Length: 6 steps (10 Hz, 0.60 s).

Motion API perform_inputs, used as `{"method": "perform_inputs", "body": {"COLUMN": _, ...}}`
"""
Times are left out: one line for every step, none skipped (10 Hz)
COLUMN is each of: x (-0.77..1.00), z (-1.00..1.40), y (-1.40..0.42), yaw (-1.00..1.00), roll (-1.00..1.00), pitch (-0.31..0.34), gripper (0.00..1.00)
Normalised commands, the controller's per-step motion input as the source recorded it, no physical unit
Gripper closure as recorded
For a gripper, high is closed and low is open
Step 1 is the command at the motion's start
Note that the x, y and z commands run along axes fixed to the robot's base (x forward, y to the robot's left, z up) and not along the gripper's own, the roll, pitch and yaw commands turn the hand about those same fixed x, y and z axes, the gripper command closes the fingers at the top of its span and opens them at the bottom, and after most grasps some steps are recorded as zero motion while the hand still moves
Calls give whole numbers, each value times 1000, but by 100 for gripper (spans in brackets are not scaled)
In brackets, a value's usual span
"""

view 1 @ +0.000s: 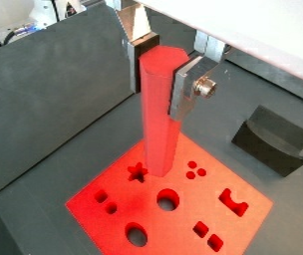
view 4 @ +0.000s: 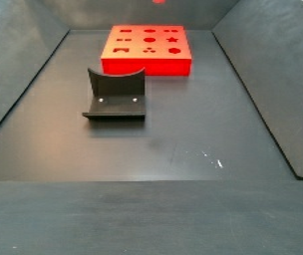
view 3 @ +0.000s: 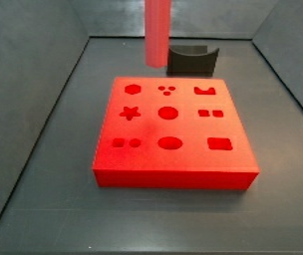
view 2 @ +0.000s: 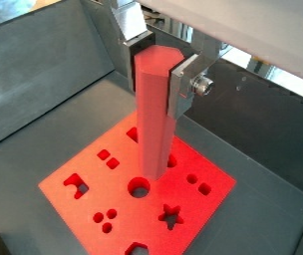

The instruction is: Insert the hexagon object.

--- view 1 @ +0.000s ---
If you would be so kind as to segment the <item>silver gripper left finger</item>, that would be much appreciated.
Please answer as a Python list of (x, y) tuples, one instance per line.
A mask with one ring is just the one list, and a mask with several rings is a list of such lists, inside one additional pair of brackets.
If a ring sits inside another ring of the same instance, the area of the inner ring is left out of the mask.
[(158, 35), (152, 31), (145, 6), (141, 3), (117, 3), (115, 13), (125, 32), (130, 69), (130, 89), (141, 91), (140, 55), (158, 44)]

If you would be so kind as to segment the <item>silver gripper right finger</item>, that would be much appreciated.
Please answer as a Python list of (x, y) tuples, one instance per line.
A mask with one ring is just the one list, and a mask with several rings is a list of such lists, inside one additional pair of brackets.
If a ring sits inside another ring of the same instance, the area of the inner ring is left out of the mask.
[(209, 98), (214, 93), (216, 82), (210, 74), (225, 58), (228, 45), (197, 31), (193, 50), (197, 56), (181, 65), (173, 75), (168, 115), (178, 122), (192, 110), (196, 98)]

